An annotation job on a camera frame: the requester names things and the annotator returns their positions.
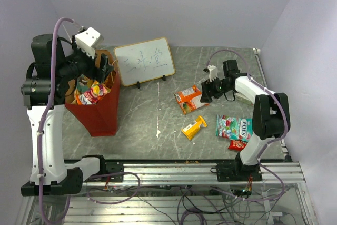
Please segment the orange white snack packet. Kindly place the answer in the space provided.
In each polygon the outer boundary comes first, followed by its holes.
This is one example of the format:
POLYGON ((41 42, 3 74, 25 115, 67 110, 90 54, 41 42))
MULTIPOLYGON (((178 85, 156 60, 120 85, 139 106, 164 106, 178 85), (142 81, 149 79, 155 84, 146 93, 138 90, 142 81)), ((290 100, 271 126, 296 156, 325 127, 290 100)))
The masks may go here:
POLYGON ((191 87, 174 93, 176 102, 180 106, 184 115, 187 115, 209 103, 201 102, 202 92, 193 84, 191 87))

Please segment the gold teal snack bag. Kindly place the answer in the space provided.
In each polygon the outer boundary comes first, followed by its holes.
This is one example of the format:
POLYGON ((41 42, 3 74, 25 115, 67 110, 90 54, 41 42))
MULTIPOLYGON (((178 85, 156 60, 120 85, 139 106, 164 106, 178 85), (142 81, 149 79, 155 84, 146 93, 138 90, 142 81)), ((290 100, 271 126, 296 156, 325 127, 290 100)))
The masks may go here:
POLYGON ((77 79, 77 85, 76 88, 80 93, 84 93, 86 91, 88 91, 91 86, 93 84, 93 80, 89 79, 88 77, 81 75, 78 79, 77 79))

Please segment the orange Fox's fruits candy bag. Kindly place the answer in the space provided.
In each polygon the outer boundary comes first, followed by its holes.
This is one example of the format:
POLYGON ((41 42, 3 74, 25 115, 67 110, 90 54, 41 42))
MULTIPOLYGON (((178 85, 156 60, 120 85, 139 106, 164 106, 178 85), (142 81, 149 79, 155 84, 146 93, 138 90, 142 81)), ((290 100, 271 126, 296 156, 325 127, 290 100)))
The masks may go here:
POLYGON ((104 84, 94 81, 93 83, 79 84, 74 92, 74 98, 79 105, 97 104, 111 89, 104 84))

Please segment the red brown paper bag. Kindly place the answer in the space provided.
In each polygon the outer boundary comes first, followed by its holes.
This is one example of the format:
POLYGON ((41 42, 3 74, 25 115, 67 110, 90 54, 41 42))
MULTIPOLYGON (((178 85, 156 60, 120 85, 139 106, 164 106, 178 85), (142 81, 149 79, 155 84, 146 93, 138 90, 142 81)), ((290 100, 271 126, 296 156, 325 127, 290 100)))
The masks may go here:
POLYGON ((109 63, 115 69, 112 72, 108 84, 111 91, 105 95, 97 104, 79 105, 75 102, 73 88, 75 82, 70 81, 70 88, 67 91, 65 107, 84 125, 92 137, 114 136, 117 133, 117 109, 120 95, 121 78, 117 70, 117 62, 108 50, 97 50, 98 58, 96 65, 100 64, 100 57, 106 55, 109 63))

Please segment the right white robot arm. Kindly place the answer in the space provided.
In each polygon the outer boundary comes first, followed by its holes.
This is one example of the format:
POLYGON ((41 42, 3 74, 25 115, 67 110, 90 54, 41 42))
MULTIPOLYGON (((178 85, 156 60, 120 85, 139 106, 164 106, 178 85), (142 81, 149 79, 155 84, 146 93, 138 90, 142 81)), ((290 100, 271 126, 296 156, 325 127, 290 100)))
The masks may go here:
POLYGON ((232 174, 237 180, 245 180, 251 174, 249 166, 257 165, 265 149, 272 142, 283 139, 290 130, 288 96, 283 92, 270 91, 250 74, 240 72, 236 60, 223 62, 223 79, 219 79, 214 65, 208 65, 203 71, 208 74, 208 78, 202 83, 200 102, 211 103, 213 99, 233 91, 241 93, 254 105, 252 137, 239 152, 240 163, 232 168, 232 174))

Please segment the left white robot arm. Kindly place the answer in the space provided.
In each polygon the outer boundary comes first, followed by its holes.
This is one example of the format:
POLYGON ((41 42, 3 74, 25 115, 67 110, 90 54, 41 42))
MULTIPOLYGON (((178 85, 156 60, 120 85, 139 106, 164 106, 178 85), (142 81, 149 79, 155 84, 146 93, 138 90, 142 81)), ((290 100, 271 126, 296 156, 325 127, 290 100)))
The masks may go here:
POLYGON ((96 45, 102 36, 90 36, 88 32, 72 37, 69 44, 72 54, 65 56, 63 37, 56 39, 55 77, 51 78, 52 34, 34 37, 31 50, 34 62, 26 72, 26 80, 21 87, 24 106, 32 132, 33 165, 30 179, 21 187, 21 195, 70 195, 81 191, 88 179, 102 181, 107 176, 107 167, 102 155, 87 155, 73 164, 66 164, 62 148, 62 121, 69 81, 81 75, 100 81, 107 77, 113 67, 107 56, 99 66, 95 65, 96 45))

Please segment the teal Fox's mint candy bag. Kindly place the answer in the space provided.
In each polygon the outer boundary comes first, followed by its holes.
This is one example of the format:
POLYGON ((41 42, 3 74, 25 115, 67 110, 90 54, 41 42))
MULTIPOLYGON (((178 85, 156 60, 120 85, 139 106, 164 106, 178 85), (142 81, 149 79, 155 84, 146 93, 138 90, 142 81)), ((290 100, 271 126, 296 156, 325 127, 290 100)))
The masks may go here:
POLYGON ((252 118, 237 118, 226 115, 216 116, 216 136, 248 142, 252 134, 252 118))

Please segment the yellow snack bar packet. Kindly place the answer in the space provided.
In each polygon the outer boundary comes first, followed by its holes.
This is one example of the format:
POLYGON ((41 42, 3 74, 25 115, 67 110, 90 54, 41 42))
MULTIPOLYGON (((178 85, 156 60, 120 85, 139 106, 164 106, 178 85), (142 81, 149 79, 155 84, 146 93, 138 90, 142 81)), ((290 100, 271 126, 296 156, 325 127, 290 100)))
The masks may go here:
POLYGON ((181 132, 189 139, 192 140, 201 128, 206 128, 207 123, 202 116, 198 116, 192 123, 181 129, 181 132))

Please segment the white green small box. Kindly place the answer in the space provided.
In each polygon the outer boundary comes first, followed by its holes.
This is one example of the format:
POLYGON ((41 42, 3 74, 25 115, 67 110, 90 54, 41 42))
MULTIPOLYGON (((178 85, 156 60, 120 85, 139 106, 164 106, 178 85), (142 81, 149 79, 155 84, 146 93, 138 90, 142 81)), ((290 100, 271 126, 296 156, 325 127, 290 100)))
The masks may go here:
POLYGON ((250 106, 253 106, 253 102, 251 102, 246 96, 244 96, 243 94, 241 93, 234 93, 235 94, 235 98, 242 102, 242 103, 245 103, 245 104, 248 104, 250 106))

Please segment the red candy packet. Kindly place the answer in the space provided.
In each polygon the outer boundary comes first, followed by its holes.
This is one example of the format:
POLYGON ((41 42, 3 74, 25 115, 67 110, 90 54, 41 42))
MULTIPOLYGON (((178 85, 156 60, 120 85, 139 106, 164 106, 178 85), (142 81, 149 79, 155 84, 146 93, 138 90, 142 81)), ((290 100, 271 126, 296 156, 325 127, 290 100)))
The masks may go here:
POLYGON ((228 149, 240 152, 247 146, 247 142, 242 140, 231 140, 228 149))

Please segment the small whiteboard with stand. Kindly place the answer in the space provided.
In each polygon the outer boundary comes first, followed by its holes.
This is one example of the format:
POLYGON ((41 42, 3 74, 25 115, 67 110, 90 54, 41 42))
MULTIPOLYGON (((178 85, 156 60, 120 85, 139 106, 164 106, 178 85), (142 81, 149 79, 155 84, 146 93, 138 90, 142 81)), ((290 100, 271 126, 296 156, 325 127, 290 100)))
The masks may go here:
POLYGON ((175 74, 167 38, 118 46, 113 49, 123 86, 160 79, 175 74))

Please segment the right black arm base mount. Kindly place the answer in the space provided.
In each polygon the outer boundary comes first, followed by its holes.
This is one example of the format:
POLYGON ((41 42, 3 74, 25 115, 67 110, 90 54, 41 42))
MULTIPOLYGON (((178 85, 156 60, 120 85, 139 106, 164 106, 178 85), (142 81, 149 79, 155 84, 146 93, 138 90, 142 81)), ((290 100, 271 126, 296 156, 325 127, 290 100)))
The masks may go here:
POLYGON ((217 163, 210 172, 216 174, 218 182, 262 181, 260 166, 244 165, 238 154, 235 159, 223 160, 217 163))

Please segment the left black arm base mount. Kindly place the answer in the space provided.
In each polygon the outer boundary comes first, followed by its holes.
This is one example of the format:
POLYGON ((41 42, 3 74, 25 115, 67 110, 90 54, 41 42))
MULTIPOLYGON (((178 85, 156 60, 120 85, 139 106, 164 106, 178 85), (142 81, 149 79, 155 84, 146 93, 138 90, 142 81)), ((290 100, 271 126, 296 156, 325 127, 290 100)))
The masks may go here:
MULTIPOLYGON (((101 170, 98 175, 107 180, 107 174, 116 174, 116 173, 120 173, 120 172, 124 172, 124 165, 122 162, 118 162, 118 161, 113 161, 113 160, 106 160, 105 161, 105 166, 104 166, 104 170, 101 170)), ((109 182, 113 182, 113 183, 119 183, 123 181, 123 175, 122 174, 118 174, 118 175, 113 175, 110 176, 109 182)))

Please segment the aluminium rail frame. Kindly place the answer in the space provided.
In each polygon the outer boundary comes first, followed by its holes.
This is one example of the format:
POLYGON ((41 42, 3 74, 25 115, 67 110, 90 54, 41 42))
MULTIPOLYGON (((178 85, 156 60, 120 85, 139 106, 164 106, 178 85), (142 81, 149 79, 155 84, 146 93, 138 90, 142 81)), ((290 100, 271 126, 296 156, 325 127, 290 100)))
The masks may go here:
POLYGON ((124 172, 86 180, 71 197, 24 200, 21 224, 318 224, 301 165, 284 141, 261 157, 262 181, 218 182, 212 167, 235 153, 216 142, 223 159, 113 160, 124 172), (109 182, 122 174, 123 181, 109 182))

